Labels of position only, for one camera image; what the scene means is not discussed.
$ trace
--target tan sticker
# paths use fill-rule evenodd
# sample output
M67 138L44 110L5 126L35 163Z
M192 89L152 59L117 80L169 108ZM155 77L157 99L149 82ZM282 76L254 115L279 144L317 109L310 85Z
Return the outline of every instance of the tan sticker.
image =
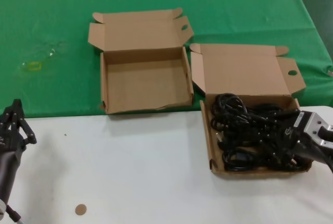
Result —
M78 205L75 209L77 215L84 215L85 212L87 212L87 207L84 204Z

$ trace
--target cardboard box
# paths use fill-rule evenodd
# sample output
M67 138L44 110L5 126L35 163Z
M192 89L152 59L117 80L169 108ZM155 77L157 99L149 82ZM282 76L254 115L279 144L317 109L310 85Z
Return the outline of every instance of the cardboard box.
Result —
M93 13L88 41L100 56L107 114L189 106L193 87L183 47L193 31L182 9Z
M222 151L210 121L211 104L218 94L233 93L246 106L275 103L284 109L298 108L292 94L303 90L305 83L294 59L279 57L288 53L285 46L191 44L192 79L206 94L200 102L206 133L209 167L213 173L228 175L291 175L299 172L224 170Z

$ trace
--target robotic arm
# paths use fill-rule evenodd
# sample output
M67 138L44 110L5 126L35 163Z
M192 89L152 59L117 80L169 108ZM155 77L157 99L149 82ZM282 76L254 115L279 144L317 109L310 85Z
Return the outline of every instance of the robotic arm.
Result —
M20 128L27 138L20 134ZM22 223L21 217L8 206L8 200L22 153L27 144L36 143L35 134L24 119L22 102L15 99L0 115L0 220L7 212L14 222Z
M317 113L301 111L286 122L284 149L294 155L325 163L333 172L333 126Z

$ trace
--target box handle hole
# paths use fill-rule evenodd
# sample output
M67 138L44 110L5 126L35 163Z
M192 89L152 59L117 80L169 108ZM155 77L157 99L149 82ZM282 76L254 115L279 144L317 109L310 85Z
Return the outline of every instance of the box handle hole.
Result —
M288 72L288 75L290 75L290 76L296 76L297 75L297 71L296 70L290 70Z

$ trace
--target small white label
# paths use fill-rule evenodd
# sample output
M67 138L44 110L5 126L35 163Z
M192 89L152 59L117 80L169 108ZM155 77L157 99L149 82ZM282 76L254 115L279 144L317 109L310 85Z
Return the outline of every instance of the small white label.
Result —
M293 125L295 128L298 127L298 125L300 124L303 116L304 116L304 112L300 112L300 114L298 115L298 117L297 117L297 119L295 121L295 124Z

